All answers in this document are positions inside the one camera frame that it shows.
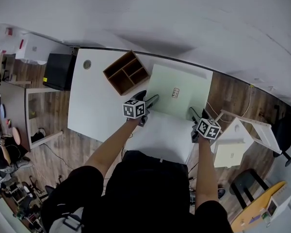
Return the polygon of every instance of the white desk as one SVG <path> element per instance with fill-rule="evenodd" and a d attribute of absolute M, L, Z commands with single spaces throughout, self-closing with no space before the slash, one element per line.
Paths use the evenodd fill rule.
<path fill-rule="evenodd" d="M 79 50 L 70 93 L 69 129 L 103 142 L 126 121 L 122 115 L 122 103 L 137 92 L 146 90 L 148 81 L 120 96 L 104 76 L 103 70 L 122 55 L 124 52 L 112 50 Z M 205 78 L 210 89 L 212 71 L 159 57 L 137 56 L 150 74 L 154 64 L 173 67 Z M 83 68 L 85 60 L 92 63 L 88 70 Z M 201 101 L 202 108 L 206 107 L 206 102 L 207 99 Z M 186 163 L 193 149 L 192 126 L 193 122 L 151 111 L 145 127 L 137 127 L 125 149 Z"/>

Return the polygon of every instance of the compartment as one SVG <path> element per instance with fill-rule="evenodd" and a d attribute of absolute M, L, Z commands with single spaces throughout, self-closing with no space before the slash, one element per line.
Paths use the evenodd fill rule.
<path fill-rule="evenodd" d="M 109 82 L 120 95 L 123 95 L 126 91 L 134 86 L 134 84 L 122 70 L 118 71 L 111 78 L 109 78 Z"/>
<path fill-rule="evenodd" d="M 126 66 L 123 67 L 123 70 L 126 72 L 128 76 L 134 74 L 136 71 L 138 71 L 140 68 L 142 68 L 141 63 L 138 61 L 138 59 L 134 59 L 131 62 L 129 62 Z"/>
<path fill-rule="evenodd" d="M 135 83 L 139 83 L 140 81 L 149 77 L 149 74 L 146 72 L 144 68 L 139 69 L 134 74 L 130 76 L 130 79 Z"/>
<path fill-rule="evenodd" d="M 135 58 L 136 56 L 134 55 L 134 53 L 132 51 L 129 51 L 117 61 L 115 61 L 113 64 L 111 64 L 108 68 L 106 68 L 103 73 L 106 75 L 107 78 L 109 78 Z"/>

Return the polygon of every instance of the black box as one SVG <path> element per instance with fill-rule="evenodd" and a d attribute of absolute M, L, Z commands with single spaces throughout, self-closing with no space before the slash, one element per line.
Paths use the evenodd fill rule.
<path fill-rule="evenodd" d="M 76 59 L 76 56 L 70 54 L 50 53 L 43 85 L 59 91 L 70 91 Z"/>

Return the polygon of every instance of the chair leg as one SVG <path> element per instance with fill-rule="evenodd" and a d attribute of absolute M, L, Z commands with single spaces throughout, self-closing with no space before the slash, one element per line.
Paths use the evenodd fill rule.
<path fill-rule="evenodd" d="M 282 152 L 282 155 L 287 158 L 287 162 L 285 166 L 289 166 L 291 164 L 291 157 L 286 152 Z"/>
<path fill-rule="evenodd" d="M 243 191 L 245 192 L 245 194 L 247 195 L 247 197 L 249 198 L 250 202 L 253 202 L 254 198 L 252 197 L 251 193 L 249 192 L 248 188 L 245 187 L 243 189 Z"/>
<path fill-rule="evenodd" d="M 234 191 L 234 194 L 238 200 L 238 202 L 241 204 L 242 209 L 247 207 L 246 202 L 244 201 L 244 199 L 242 198 L 241 193 L 239 192 L 239 190 L 237 189 L 236 185 L 234 183 L 231 184 L 231 188 Z"/>
<path fill-rule="evenodd" d="M 250 170 L 250 173 L 253 176 L 253 178 L 255 178 L 255 180 L 260 184 L 260 186 L 262 186 L 264 191 L 266 191 L 269 188 L 267 184 L 263 181 L 263 179 L 261 179 L 261 177 L 253 169 Z"/>

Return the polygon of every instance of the wooden box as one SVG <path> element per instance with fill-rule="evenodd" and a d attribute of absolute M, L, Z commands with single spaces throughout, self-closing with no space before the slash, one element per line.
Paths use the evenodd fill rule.
<path fill-rule="evenodd" d="M 103 73 L 121 96 L 150 77 L 132 50 L 111 64 Z"/>

